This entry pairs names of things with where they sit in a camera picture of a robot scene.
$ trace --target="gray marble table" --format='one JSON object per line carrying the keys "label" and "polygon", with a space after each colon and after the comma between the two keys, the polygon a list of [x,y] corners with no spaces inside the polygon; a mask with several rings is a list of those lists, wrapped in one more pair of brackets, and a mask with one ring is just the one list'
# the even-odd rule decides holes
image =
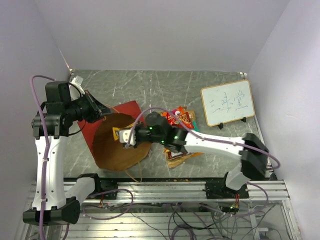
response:
{"label": "gray marble table", "polygon": [[[239,73],[217,71],[135,71],[135,70],[74,70],[74,75],[84,78],[82,87],[102,103],[116,106],[136,100],[141,110],[148,107],[162,107],[172,110],[178,106],[187,106],[194,110],[199,131],[206,134],[239,137],[245,133],[258,136],[253,117],[247,122],[234,121],[217,126],[206,124],[200,90],[205,87],[241,80]],[[223,177],[232,170],[237,161],[227,157],[203,154],[188,159],[183,164],[168,168],[164,149],[154,143],[152,153],[141,161],[144,178],[196,178]],[[128,169],[135,177],[140,177],[137,165]],[[77,177],[83,173],[98,173],[100,177],[127,178],[125,172],[111,172],[99,169],[87,147],[81,133],[68,140],[64,159],[64,176]]]}

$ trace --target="whiteboard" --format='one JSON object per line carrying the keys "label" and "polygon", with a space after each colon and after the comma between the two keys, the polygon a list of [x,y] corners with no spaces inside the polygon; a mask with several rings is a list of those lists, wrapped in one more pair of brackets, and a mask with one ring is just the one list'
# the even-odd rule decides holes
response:
{"label": "whiteboard", "polygon": [[248,80],[202,88],[201,97],[206,124],[210,127],[255,115]]}

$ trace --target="wall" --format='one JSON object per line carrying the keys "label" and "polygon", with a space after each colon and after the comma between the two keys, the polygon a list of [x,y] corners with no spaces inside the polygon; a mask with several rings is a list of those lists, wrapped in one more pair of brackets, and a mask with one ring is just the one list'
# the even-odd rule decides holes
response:
{"label": "wall", "polygon": [[304,239],[319,239],[320,1],[291,0],[249,71],[263,137],[282,162]]}
{"label": "wall", "polygon": [[[64,81],[70,72],[34,1],[0,2],[0,236],[14,239],[37,169],[29,77]],[[44,80],[36,85],[44,100]]]}
{"label": "wall", "polygon": [[289,0],[35,0],[72,69],[248,72]]}

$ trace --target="robotic arm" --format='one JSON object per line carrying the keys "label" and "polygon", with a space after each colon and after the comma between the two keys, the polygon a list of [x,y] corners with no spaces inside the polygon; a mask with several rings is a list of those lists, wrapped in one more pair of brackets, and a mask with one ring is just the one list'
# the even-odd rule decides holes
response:
{"label": "robotic arm", "polygon": [[[23,213],[23,221],[39,225],[42,201],[45,201],[44,225],[63,225],[77,223],[80,215],[80,205],[92,193],[101,192],[100,179],[96,173],[80,175],[69,191],[64,191],[63,159],[67,146],[69,128],[74,121],[85,120],[94,123],[112,110],[97,101],[87,90],[77,88],[79,97],[72,100],[69,82],[54,81],[45,86],[47,101],[41,105],[46,108],[45,124],[48,131],[50,148],[46,164],[46,175],[43,175],[43,155],[46,148],[43,123],[39,113],[32,120],[33,136],[38,153],[37,183],[32,209]],[[137,146],[142,142],[162,144],[174,153],[209,153],[224,155],[239,161],[239,164],[225,175],[225,186],[231,191],[239,190],[249,180],[263,180],[265,177],[267,157],[261,153],[237,145],[211,142],[197,138],[184,128],[172,127],[157,112],[152,112],[145,118],[146,127],[139,124],[134,129],[130,145]],[[119,131],[120,142],[126,144],[131,129]],[[201,137],[228,140],[259,148],[268,149],[251,133],[245,137],[221,137],[196,133]]]}

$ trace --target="marble surface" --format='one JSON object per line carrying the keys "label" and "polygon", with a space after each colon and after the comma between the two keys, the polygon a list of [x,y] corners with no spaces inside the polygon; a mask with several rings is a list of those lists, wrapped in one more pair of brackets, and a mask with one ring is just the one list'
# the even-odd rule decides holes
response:
{"label": "marble surface", "polygon": [[[141,110],[148,107],[162,107],[172,110],[187,106],[194,110],[199,131],[224,137],[239,137],[245,133],[258,136],[253,117],[244,123],[240,120],[217,126],[207,126],[200,90],[205,87],[241,80],[239,73],[217,71],[134,71],[134,70],[74,70],[74,76],[84,78],[82,87],[100,102],[116,106],[136,100]],[[74,124],[71,131],[76,131]],[[154,143],[152,153],[141,161],[144,178],[195,178],[223,177],[232,170],[237,161],[227,157],[203,154],[188,159],[183,164],[168,168],[164,149]],[[128,169],[135,177],[140,177],[137,165]],[[64,159],[64,176],[77,177],[84,173],[98,173],[100,177],[127,178],[125,172],[111,172],[99,169],[81,133],[68,140]]]}

